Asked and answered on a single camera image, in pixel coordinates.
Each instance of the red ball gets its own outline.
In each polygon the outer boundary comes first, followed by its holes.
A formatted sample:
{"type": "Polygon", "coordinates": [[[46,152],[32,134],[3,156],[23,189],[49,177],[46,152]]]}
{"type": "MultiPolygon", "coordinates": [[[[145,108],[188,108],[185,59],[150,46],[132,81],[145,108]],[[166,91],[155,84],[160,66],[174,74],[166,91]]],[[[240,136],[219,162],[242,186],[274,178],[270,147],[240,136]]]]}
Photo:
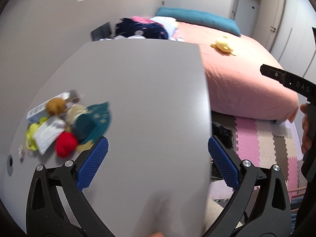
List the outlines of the red ball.
{"type": "Polygon", "coordinates": [[[63,132],[56,140],[56,153],[61,158],[66,158],[78,146],[78,140],[73,133],[63,132]]]}

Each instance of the brown round object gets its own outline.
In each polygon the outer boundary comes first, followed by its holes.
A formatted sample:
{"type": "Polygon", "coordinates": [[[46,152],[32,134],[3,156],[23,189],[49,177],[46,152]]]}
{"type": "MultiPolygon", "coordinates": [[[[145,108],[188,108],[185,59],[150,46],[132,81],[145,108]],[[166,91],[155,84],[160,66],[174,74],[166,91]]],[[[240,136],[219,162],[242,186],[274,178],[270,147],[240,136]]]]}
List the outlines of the brown round object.
{"type": "Polygon", "coordinates": [[[61,98],[53,98],[47,102],[46,111],[51,116],[64,113],[66,112],[66,101],[61,98]]]}

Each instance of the blue gripper pad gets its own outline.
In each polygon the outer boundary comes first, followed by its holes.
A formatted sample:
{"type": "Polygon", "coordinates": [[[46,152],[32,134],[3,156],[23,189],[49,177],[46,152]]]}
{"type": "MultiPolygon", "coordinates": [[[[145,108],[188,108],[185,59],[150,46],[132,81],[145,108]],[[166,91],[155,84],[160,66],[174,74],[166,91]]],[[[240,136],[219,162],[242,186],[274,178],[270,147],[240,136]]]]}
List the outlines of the blue gripper pad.
{"type": "Polygon", "coordinates": [[[107,138],[103,137],[93,148],[90,155],[87,157],[81,168],[78,170],[77,187],[79,191],[82,191],[82,189],[89,187],[93,177],[95,176],[102,161],[104,160],[108,149],[109,143],[107,141],[107,138]]]}
{"type": "Polygon", "coordinates": [[[209,153],[212,156],[219,172],[225,180],[228,187],[237,191],[239,187],[239,172],[233,162],[228,157],[227,153],[223,147],[218,143],[218,141],[211,137],[209,138],[209,153]]]}

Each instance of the silver bolt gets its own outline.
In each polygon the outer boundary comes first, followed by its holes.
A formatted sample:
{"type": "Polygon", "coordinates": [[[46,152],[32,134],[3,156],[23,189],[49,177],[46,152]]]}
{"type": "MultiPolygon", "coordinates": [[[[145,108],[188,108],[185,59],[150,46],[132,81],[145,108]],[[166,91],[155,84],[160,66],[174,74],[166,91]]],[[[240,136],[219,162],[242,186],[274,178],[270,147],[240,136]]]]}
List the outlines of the silver bolt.
{"type": "Polygon", "coordinates": [[[275,171],[280,171],[280,167],[279,167],[278,165],[273,165],[273,169],[274,169],[275,171]]]}
{"type": "Polygon", "coordinates": [[[251,166],[251,162],[250,161],[244,161],[242,164],[244,164],[244,166],[246,166],[246,167],[250,167],[251,166]]]}
{"type": "Polygon", "coordinates": [[[37,167],[36,167],[36,170],[37,171],[41,171],[43,169],[43,165],[38,165],[37,167]]]}
{"type": "Polygon", "coordinates": [[[65,162],[65,166],[66,166],[66,167],[70,167],[70,166],[72,166],[72,164],[74,164],[73,161],[66,161],[66,162],[65,162]]]}

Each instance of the table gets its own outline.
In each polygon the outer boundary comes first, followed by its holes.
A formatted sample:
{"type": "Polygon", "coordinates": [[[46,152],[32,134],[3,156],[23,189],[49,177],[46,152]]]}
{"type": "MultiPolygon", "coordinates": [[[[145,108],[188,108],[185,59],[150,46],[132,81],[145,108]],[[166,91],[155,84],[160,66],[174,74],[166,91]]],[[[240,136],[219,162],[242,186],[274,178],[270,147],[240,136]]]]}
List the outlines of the table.
{"type": "MultiPolygon", "coordinates": [[[[51,76],[26,113],[70,89],[84,106],[110,103],[109,152],[83,190],[107,227],[117,237],[158,231],[165,237],[201,236],[211,119],[198,46],[150,39],[87,43],[51,76]]],[[[13,173],[4,176],[3,200],[23,230],[35,167],[60,166],[78,156],[60,159],[51,147],[43,156],[27,154],[20,164],[26,128],[24,117],[10,148],[13,173]]],[[[78,224],[60,188],[59,193],[71,222],[78,224]]]]}

